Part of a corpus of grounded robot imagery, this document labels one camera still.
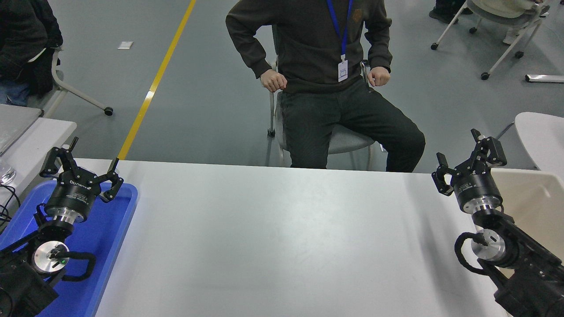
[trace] white table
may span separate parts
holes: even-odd
[[[455,240],[475,228],[429,174],[118,170],[139,199],[97,317],[506,317],[489,278],[458,263]]]
[[[564,118],[522,112],[515,117],[515,129],[536,166],[564,179]]]
[[[16,170],[16,178],[8,186],[20,195],[39,173],[47,152],[63,145],[75,129],[74,122],[38,118],[2,156]],[[10,193],[0,188],[0,204],[9,197]]]

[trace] robotic arm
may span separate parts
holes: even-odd
[[[59,296],[53,290],[55,284],[82,281],[92,274],[95,256],[70,251],[65,239],[72,234],[75,222],[88,219],[96,197],[104,202],[113,200],[124,180],[115,172],[117,158],[101,176],[77,166],[71,154],[77,141],[74,138],[69,149],[54,147],[47,154],[39,175],[52,177],[60,165],[63,172],[47,203],[37,206],[37,230],[0,251],[0,317],[36,316]],[[100,184],[107,180],[112,186],[102,192]],[[83,275],[65,274],[71,259],[88,261]]]
[[[503,211],[503,198],[491,175],[491,168],[506,164],[501,143],[472,129],[476,147],[470,158],[454,169],[437,153],[439,167],[432,173],[437,190],[453,192],[460,210],[472,215],[483,228],[465,232],[455,243],[459,262],[471,272],[489,276],[497,286],[494,297],[514,317],[564,316],[564,267],[562,261],[515,225]],[[447,184],[445,175],[451,175]],[[472,267],[462,254],[465,240],[472,239],[472,251],[482,268]],[[507,278],[497,267],[513,269]]]

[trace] chair caster wheel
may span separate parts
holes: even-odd
[[[105,107],[104,108],[104,114],[108,117],[113,115],[113,108],[112,107]]]

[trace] person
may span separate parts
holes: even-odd
[[[0,0],[0,103],[25,106],[49,92],[54,50],[42,51],[62,43],[47,0]]]
[[[425,137],[401,110],[370,93],[360,76],[363,23],[371,44],[372,86],[390,80],[391,20],[383,0],[240,0],[226,25],[237,51],[271,92],[282,89],[281,111],[292,167],[325,168],[335,124],[367,135],[388,151],[387,171],[413,171]],[[279,72],[271,69],[254,37],[275,26]]]
[[[450,23],[456,13],[462,8],[465,0],[436,0],[435,7],[429,12],[429,17],[444,23]],[[472,14],[472,10],[464,8],[462,14]]]

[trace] black shoe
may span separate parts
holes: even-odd
[[[444,22],[446,24],[449,24],[452,21],[452,18],[455,17],[452,14],[439,14],[434,9],[431,10],[431,12],[429,12],[429,16],[432,17],[433,19],[437,19],[437,20]]]

